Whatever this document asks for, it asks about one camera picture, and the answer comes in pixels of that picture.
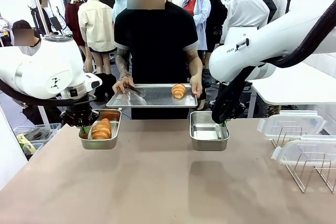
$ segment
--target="metal tray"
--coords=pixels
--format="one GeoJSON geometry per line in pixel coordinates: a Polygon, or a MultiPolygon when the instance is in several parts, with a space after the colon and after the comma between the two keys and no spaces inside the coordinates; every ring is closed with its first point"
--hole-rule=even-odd
{"type": "Polygon", "coordinates": [[[136,84],[141,91],[126,89],[126,93],[116,93],[106,104],[109,108],[194,108],[197,107],[197,98],[191,92],[190,84],[186,87],[183,98],[177,99],[172,95],[172,87],[175,84],[136,84]]]}
{"type": "Polygon", "coordinates": [[[99,117],[91,126],[89,133],[85,134],[83,127],[79,131],[79,138],[81,139],[82,146],[88,150],[113,149],[117,144],[120,121],[121,121],[121,112],[119,110],[96,110],[96,111],[99,112],[99,117]],[[110,124],[112,127],[112,138],[104,140],[91,139],[92,127],[95,126],[104,118],[110,120],[110,124]]]}
{"type": "Polygon", "coordinates": [[[229,131],[211,118],[211,111],[194,111],[190,114],[190,137],[196,151],[223,151],[229,131]]]}

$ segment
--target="croissant on tray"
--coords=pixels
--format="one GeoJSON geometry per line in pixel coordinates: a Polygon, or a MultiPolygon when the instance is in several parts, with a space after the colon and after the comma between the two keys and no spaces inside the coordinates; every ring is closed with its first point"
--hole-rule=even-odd
{"type": "Polygon", "coordinates": [[[92,139],[109,139],[112,135],[111,130],[110,121],[107,118],[104,118],[92,128],[92,139]]]}
{"type": "Polygon", "coordinates": [[[185,86],[183,84],[176,84],[172,88],[173,97],[175,97],[177,99],[181,99],[182,97],[184,97],[185,92],[186,92],[186,89],[185,89],[185,86]]]}

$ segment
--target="man's left hand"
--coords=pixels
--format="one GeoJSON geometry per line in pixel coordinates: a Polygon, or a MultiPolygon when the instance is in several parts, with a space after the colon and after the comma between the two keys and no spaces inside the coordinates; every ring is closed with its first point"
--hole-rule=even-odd
{"type": "Polygon", "coordinates": [[[200,95],[202,94],[202,75],[197,74],[190,78],[190,85],[193,94],[196,95],[197,98],[200,98],[200,95]]]}

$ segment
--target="yellow object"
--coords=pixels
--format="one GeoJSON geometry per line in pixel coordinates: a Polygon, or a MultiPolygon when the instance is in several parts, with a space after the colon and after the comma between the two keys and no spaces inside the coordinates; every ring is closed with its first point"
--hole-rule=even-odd
{"type": "Polygon", "coordinates": [[[35,147],[31,144],[30,141],[28,141],[27,138],[25,138],[24,134],[20,134],[16,138],[19,141],[19,143],[24,144],[24,148],[27,148],[30,151],[30,153],[34,154],[36,152],[35,147]]]}

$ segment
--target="empty metal container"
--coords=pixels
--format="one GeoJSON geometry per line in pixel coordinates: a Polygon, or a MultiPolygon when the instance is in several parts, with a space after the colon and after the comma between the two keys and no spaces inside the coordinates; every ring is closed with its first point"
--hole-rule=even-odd
{"type": "Polygon", "coordinates": [[[121,112],[119,110],[96,110],[99,112],[98,119],[93,123],[92,127],[99,123],[102,119],[107,118],[110,120],[112,128],[112,138],[96,140],[91,138],[91,130],[86,134],[82,127],[79,131],[79,138],[82,141],[82,146],[88,150],[109,150],[113,149],[117,144],[119,127],[121,122],[121,112]]]}
{"type": "Polygon", "coordinates": [[[196,151],[223,151],[229,131],[226,123],[220,126],[211,118],[211,111],[194,111],[190,114],[190,137],[196,151]]]}

